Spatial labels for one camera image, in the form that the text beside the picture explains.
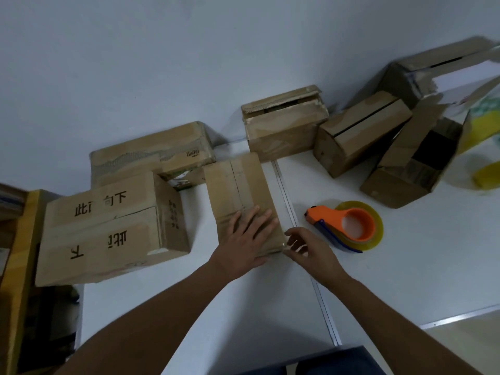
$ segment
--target yellow object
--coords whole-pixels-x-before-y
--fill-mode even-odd
[[[366,210],[375,221],[375,234],[373,238],[366,243],[355,243],[349,239],[347,239],[343,234],[341,234],[338,230],[334,229],[334,234],[347,246],[355,248],[357,250],[361,250],[362,252],[368,251],[375,246],[377,246],[382,238],[384,237],[384,223],[382,222],[382,218],[378,215],[378,213],[368,204],[365,204],[361,201],[345,201],[341,202],[336,206],[336,210],[346,210],[350,208],[361,208]]]
[[[499,110],[492,110],[481,117],[474,118],[471,121],[471,132],[461,144],[459,153],[466,152],[497,133],[500,133]]]
[[[500,161],[481,168],[472,175],[472,179],[481,189],[500,187]]]

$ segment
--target chinese character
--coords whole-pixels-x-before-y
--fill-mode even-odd
[[[118,201],[118,203],[119,203],[119,204],[121,204],[121,203],[122,203],[122,198],[125,198],[125,197],[126,197],[126,196],[125,196],[125,193],[127,193],[127,191],[118,192],[118,193],[116,193],[116,194],[115,194],[115,196],[118,196],[118,197],[120,198],[120,199],[119,199],[119,201]]]
[[[80,258],[83,257],[83,254],[80,254],[80,245],[77,245],[77,249],[71,249],[71,254],[74,254],[74,257],[71,257],[70,259],[75,259],[75,258]]]
[[[113,244],[116,246],[123,246],[127,242],[127,231],[108,235],[108,248],[112,248]]]
[[[89,201],[88,203],[80,203],[78,204],[78,207],[74,209],[74,216],[79,216],[80,214],[87,214],[90,213],[92,210],[92,201]]]
[[[104,198],[104,204],[112,207],[113,206],[113,196],[106,195],[106,197]]]

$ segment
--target white wall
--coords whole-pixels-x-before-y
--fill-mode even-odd
[[[309,84],[344,106],[387,62],[483,34],[500,0],[0,0],[0,182],[88,189],[90,151]]]

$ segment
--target orange tape dispenser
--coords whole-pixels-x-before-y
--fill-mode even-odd
[[[335,209],[309,208],[305,219],[335,246],[362,253],[380,243],[384,224],[378,213],[360,201],[346,201]]]

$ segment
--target blue handle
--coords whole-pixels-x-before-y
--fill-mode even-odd
[[[324,220],[319,220],[314,224],[314,226],[335,246],[342,246],[343,248],[349,250],[350,252],[357,252],[363,254],[361,250],[349,247],[344,242],[342,242],[328,227]]]

